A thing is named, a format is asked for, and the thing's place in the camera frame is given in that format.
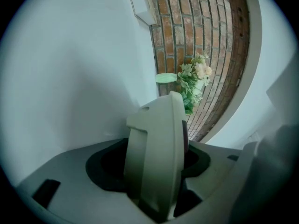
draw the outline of foliage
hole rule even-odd
[[[194,104],[202,99],[202,87],[210,82],[212,74],[211,67],[206,65],[206,54],[198,53],[192,58],[190,64],[182,64],[182,72],[178,73],[178,81],[182,86],[181,95],[185,106],[186,114],[193,113]]]

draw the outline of flower bouquet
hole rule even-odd
[[[206,65],[206,54],[198,53],[192,58],[190,64],[182,64],[182,72],[178,75],[172,73],[162,73],[156,75],[156,82],[169,83],[178,82],[181,85],[181,95],[185,106],[186,114],[193,113],[194,104],[202,99],[202,87],[207,86],[210,82],[212,74],[211,67]]]

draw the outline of green oval object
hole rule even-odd
[[[157,83],[170,83],[178,80],[177,74],[173,73],[161,73],[156,75]]]

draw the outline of white wall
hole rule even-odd
[[[236,107],[231,118],[216,134],[203,140],[207,144],[237,148],[264,125],[265,121],[276,115],[266,91],[297,53],[298,45],[290,24],[276,3],[273,0],[258,0],[258,2],[262,18],[262,45],[254,77],[248,91],[244,93],[246,94],[244,99]],[[253,29],[254,22],[250,21],[251,36],[259,35]],[[251,65],[254,64],[247,62],[247,67]]]
[[[1,55],[1,161],[16,185],[66,150],[127,137],[157,97],[147,26],[130,0],[27,0]]]

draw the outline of brick wall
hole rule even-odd
[[[249,44],[245,0],[153,0],[157,25],[151,26],[158,73],[178,73],[196,52],[206,53],[214,74],[202,101],[188,115],[189,139],[201,140],[227,108],[240,82]],[[159,85],[160,95],[178,91]]]

